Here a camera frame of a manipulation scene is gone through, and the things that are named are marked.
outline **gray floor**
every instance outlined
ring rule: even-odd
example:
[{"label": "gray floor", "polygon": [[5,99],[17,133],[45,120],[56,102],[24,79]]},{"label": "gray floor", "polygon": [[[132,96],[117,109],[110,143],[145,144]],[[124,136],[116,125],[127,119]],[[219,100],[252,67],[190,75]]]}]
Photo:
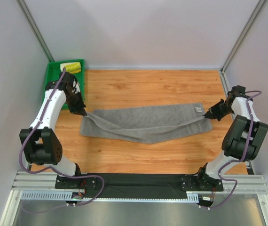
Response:
[{"label": "gray floor", "polygon": [[[216,203],[225,198],[216,195]],[[25,201],[29,211],[47,210],[62,201]],[[93,202],[43,214],[18,210],[15,226],[265,226],[257,196],[233,195],[216,210],[191,203]]]}]

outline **wood grain surface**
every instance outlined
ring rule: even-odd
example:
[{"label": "wood grain surface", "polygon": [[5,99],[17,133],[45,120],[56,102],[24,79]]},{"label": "wood grain surface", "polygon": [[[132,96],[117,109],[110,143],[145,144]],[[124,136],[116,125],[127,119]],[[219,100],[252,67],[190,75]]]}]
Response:
[{"label": "wood grain surface", "polygon": [[[225,98],[218,71],[87,70],[87,111],[150,105],[201,102],[207,110]],[[82,172],[195,173],[220,152],[232,120],[212,120],[213,130],[158,144],[85,137],[79,134],[82,117],[61,111],[55,133],[63,154]],[[32,170],[41,169],[33,166]],[[247,174],[244,163],[228,174]]]}]

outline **green bin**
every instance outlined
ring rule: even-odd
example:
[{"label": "green bin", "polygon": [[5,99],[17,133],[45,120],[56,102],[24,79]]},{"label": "green bin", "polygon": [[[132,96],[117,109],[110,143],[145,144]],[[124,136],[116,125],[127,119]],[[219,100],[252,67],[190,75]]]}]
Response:
[{"label": "green bin", "polygon": [[[57,61],[57,62],[51,62],[48,63],[47,68],[46,68],[46,78],[45,78],[45,83],[44,86],[46,86],[46,84],[50,81],[55,81],[59,79],[60,76],[60,64],[63,63],[73,63],[73,62],[80,62],[81,67],[82,67],[82,71],[79,73],[75,73],[73,74],[74,76],[76,76],[76,78],[78,79],[79,82],[79,88],[81,90],[83,99],[85,99],[84,97],[84,74],[85,74],[85,61],[83,59],[78,59],[78,60],[65,60],[65,61]],[[61,110],[66,110],[68,109],[68,105],[64,104]]]}]

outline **yellow object in bin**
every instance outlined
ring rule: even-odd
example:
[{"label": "yellow object in bin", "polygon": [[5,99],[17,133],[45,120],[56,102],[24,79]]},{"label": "yellow object in bin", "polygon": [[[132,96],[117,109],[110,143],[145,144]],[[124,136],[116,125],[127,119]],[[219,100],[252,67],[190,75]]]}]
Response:
[{"label": "yellow object in bin", "polygon": [[60,70],[63,71],[63,68],[66,67],[66,71],[72,74],[81,72],[81,64],[80,62],[73,62],[73,63],[64,63],[60,64]]}]

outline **cable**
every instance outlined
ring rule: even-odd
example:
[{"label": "cable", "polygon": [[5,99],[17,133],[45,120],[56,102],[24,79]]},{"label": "cable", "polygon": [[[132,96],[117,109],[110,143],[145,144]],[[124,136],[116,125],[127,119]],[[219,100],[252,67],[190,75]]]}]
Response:
[{"label": "cable", "polygon": [[26,137],[26,139],[25,139],[24,142],[22,143],[22,146],[21,146],[21,149],[20,149],[20,152],[19,152],[19,165],[21,166],[21,168],[22,168],[25,172],[30,173],[30,174],[37,174],[37,173],[44,172],[44,171],[46,171],[46,170],[48,170],[48,169],[51,169],[53,172],[57,173],[58,175],[63,176],[63,177],[66,177],[66,178],[70,178],[70,179],[99,178],[99,179],[101,179],[101,181],[102,181],[102,187],[101,187],[100,191],[97,193],[97,195],[96,195],[95,197],[93,197],[92,199],[90,199],[90,200],[88,200],[88,201],[86,201],[86,202],[81,202],[81,203],[79,203],[79,204],[74,204],[74,205],[65,204],[65,205],[56,206],[56,207],[54,207],[54,208],[52,208],[52,209],[49,209],[49,210],[43,210],[43,211],[38,211],[38,212],[30,212],[30,211],[27,211],[27,210],[25,210],[25,209],[23,208],[23,205],[21,205],[21,209],[22,209],[24,212],[28,213],[28,214],[45,213],[45,212],[48,212],[48,211],[51,211],[51,210],[56,210],[56,209],[58,209],[58,208],[65,207],[65,206],[83,206],[83,205],[89,204],[89,203],[91,203],[93,200],[95,200],[95,199],[102,193],[102,191],[103,191],[103,189],[104,189],[105,181],[104,181],[104,179],[103,179],[101,176],[99,176],[99,175],[87,175],[87,176],[78,176],[78,177],[76,177],[76,176],[68,176],[68,175],[66,175],[66,174],[63,174],[63,173],[57,171],[56,169],[54,169],[54,168],[51,167],[51,166],[49,166],[49,167],[45,167],[44,169],[40,169],[40,170],[38,170],[38,171],[30,171],[30,170],[28,170],[28,169],[23,165],[23,163],[22,163],[22,153],[23,153],[23,151],[24,151],[24,148],[25,148],[27,142],[29,141],[29,139],[31,138],[31,136],[33,135],[33,133],[35,132],[35,130],[36,130],[36,129],[38,128],[38,126],[42,123],[42,119],[43,119],[44,114],[45,114],[45,112],[46,112],[46,110],[47,110],[48,104],[49,104],[49,102],[51,101],[52,96],[55,94],[55,92],[56,92],[56,90],[57,90],[57,88],[58,88],[58,86],[59,86],[59,83],[62,81],[62,79],[63,79],[63,77],[64,77],[64,75],[65,75],[65,72],[66,72],[66,68],[64,67],[64,68],[63,68],[63,71],[62,71],[62,75],[60,76],[58,82],[56,83],[56,85],[55,85],[53,91],[50,93],[50,95],[49,95],[49,97],[48,97],[48,100],[46,101],[46,103],[45,103],[45,105],[44,105],[44,108],[43,108],[43,110],[42,110],[42,113],[41,113],[41,116],[40,116],[40,118],[39,118],[39,121],[38,121],[37,125],[34,126],[34,128],[31,130],[31,132],[29,133],[29,135]]},{"label": "cable", "polygon": [[251,100],[251,99],[253,99],[253,98],[259,96],[259,95],[262,93],[262,92],[259,91],[259,90],[248,91],[248,92],[246,92],[246,93],[254,93],[254,92],[257,92],[257,94],[255,94],[255,95],[253,95],[253,96],[247,98],[247,100],[246,100],[246,106],[247,106],[247,109],[248,109],[248,113],[249,113],[249,115],[250,115],[250,126],[249,126],[249,131],[248,131],[248,135],[247,135],[247,139],[246,139],[246,143],[245,143],[245,147],[244,147],[243,155],[242,155],[242,157],[241,157],[240,160],[231,160],[231,161],[225,163],[224,165],[221,166],[221,168],[220,168],[219,171],[218,171],[218,174],[219,174],[219,177],[220,177],[221,180],[232,181],[232,182],[235,182],[235,184],[234,184],[234,186],[233,186],[233,189],[231,190],[231,192],[230,192],[229,195],[227,196],[227,198],[226,198],[223,202],[221,202],[220,204],[218,204],[217,206],[210,207],[211,209],[216,209],[216,208],[221,207],[222,205],[224,205],[224,204],[230,199],[230,197],[232,196],[232,194],[233,194],[233,192],[234,192],[234,190],[235,190],[235,188],[236,188],[236,186],[237,186],[237,180],[235,180],[235,179],[226,179],[226,178],[222,177],[222,176],[221,176],[221,171],[222,171],[225,167],[227,167],[228,165],[230,165],[230,164],[233,163],[233,162],[242,162],[242,161],[245,159],[245,157],[246,157],[247,149],[248,149],[248,145],[249,145],[249,141],[250,141],[250,138],[251,138],[251,132],[252,132],[252,128],[253,128],[253,120],[254,120],[254,118],[253,118],[253,114],[252,114],[252,111],[251,111],[251,107],[250,107],[250,105],[249,105],[249,100]]}]

